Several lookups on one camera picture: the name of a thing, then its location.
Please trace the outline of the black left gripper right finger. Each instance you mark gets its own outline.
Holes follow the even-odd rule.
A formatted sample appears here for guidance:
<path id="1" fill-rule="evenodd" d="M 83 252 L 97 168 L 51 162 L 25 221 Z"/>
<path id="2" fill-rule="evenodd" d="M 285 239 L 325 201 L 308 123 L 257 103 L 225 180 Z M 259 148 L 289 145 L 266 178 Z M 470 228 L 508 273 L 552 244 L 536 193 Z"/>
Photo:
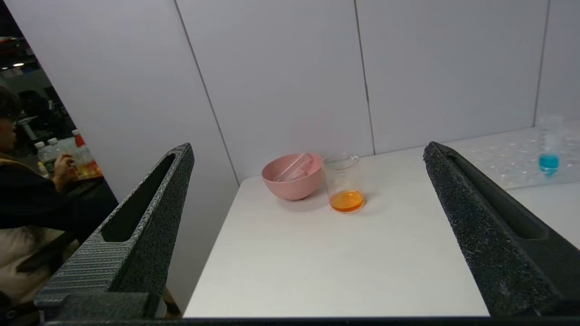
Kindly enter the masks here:
<path id="1" fill-rule="evenodd" d="M 579 250 L 451 147 L 423 161 L 489 314 L 578 317 Z"/>

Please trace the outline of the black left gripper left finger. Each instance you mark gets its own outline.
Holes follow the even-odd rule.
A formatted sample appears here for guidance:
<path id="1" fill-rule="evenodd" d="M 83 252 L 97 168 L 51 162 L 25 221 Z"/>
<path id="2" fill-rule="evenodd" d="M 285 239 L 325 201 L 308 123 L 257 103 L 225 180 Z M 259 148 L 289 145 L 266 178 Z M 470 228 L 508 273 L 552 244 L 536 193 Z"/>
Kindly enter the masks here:
<path id="1" fill-rule="evenodd" d="M 73 298 L 129 293 L 153 316 L 162 298 L 195 157 L 168 151 L 35 296 L 42 320 Z"/>

